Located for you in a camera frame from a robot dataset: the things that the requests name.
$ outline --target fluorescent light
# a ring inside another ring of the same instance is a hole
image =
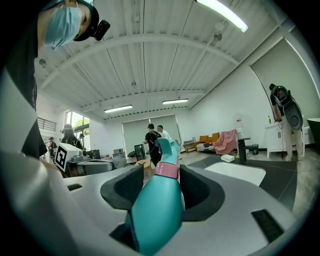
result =
[[[164,102],[162,102],[162,104],[173,104],[173,103],[182,103],[182,102],[187,102],[188,99],[184,98],[184,99],[173,99],[173,100],[165,100]]]
[[[220,13],[222,16],[226,17],[234,25],[236,25],[243,33],[248,30],[248,26],[242,19],[240,19],[232,10],[224,6],[217,0],[196,0],[196,2],[203,4],[216,12]]]
[[[128,109],[132,109],[132,105],[106,109],[104,112],[110,113],[110,112],[115,112],[115,111],[119,111],[119,110],[128,110]]]

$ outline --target ceiling beam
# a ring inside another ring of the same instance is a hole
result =
[[[80,106],[78,106],[74,103],[71,103],[70,100],[68,100],[67,98],[63,97],[62,95],[60,95],[58,93],[55,93],[55,92],[49,93],[49,92],[46,92],[46,91],[40,90],[40,89],[38,89],[38,93],[40,95],[45,96],[48,99],[51,99],[51,100],[53,99],[58,104],[63,105],[66,109],[74,111],[79,115],[83,115],[86,118],[89,118],[90,120],[96,121],[100,124],[103,124],[105,122],[105,120],[102,117],[100,117],[94,113],[84,113]]]
[[[118,98],[112,98],[107,99],[98,103],[93,103],[91,105],[87,105],[81,108],[81,112],[86,113],[88,111],[92,111],[95,109],[106,109],[107,107],[111,107],[114,104],[122,102],[131,102],[131,101],[139,101],[146,98],[156,98],[156,97],[171,97],[168,98],[169,100],[176,99],[178,96],[187,96],[187,95],[205,95],[206,92],[202,89],[186,89],[186,90],[163,90],[163,91],[150,91],[150,92],[144,92],[139,94],[132,94],[128,96],[118,97]]]
[[[163,42],[163,43],[175,43],[182,44],[185,46],[195,47],[203,50],[206,49],[207,52],[216,54],[225,60],[232,62],[234,64],[239,64],[237,60],[235,60],[230,55],[221,51],[220,49],[209,45],[204,42],[200,42],[191,38],[182,37],[179,35],[171,35],[171,34],[133,34],[133,35],[125,35],[121,37],[115,37],[106,41],[101,41],[99,43],[93,44],[92,46],[83,49],[82,51],[76,53],[72,57],[68,58],[61,65],[59,65],[51,74],[49,74],[42,84],[40,85],[40,89],[45,88],[56,76],[59,75],[60,72],[72,66],[73,63],[93,54],[101,50],[105,50],[112,47],[118,47],[126,44],[140,43],[140,42]]]
[[[269,12],[269,14],[275,19],[279,27],[288,18],[288,15],[279,8],[279,6],[271,0],[262,1],[264,7]]]
[[[189,107],[188,110],[192,109],[196,104],[198,104],[205,96],[207,96],[208,94],[210,94],[212,92],[212,90],[214,90],[220,83],[222,83],[227,76],[229,76],[233,71],[235,71],[237,69],[237,67],[239,67],[243,62],[245,62],[247,59],[249,59],[250,55],[254,53],[255,50],[257,50],[278,28],[278,25],[276,25],[267,35],[266,37],[259,43],[257,44],[240,62],[238,65],[228,69],[226,68],[222,73],[219,74],[218,77],[215,77],[213,79],[213,81],[211,81],[206,87],[205,87],[205,91],[207,92],[205,95],[201,96],[201,98],[199,98],[196,102],[192,102]]]
[[[54,113],[57,113],[57,112],[59,113],[59,112],[65,111],[65,110],[66,110],[66,108],[64,106],[60,106],[57,109],[55,109],[53,112]]]

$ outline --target white sink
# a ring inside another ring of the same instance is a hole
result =
[[[259,186],[266,175],[262,168],[228,162],[217,162],[205,170],[244,180]]]

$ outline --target pink bottle band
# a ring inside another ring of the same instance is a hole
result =
[[[178,179],[179,167],[175,164],[167,162],[158,162],[156,165],[155,174]]]

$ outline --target white cabinet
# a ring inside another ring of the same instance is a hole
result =
[[[270,152],[281,152],[286,151],[286,143],[282,133],[282,126],[280,123],[270,124],[265,127],[265,138],[266,138],[266,146],[267,153],[266,157],[269,158]],[[302,143],[303,150],[302,156],[305,156],[305,128],[302,127]]]

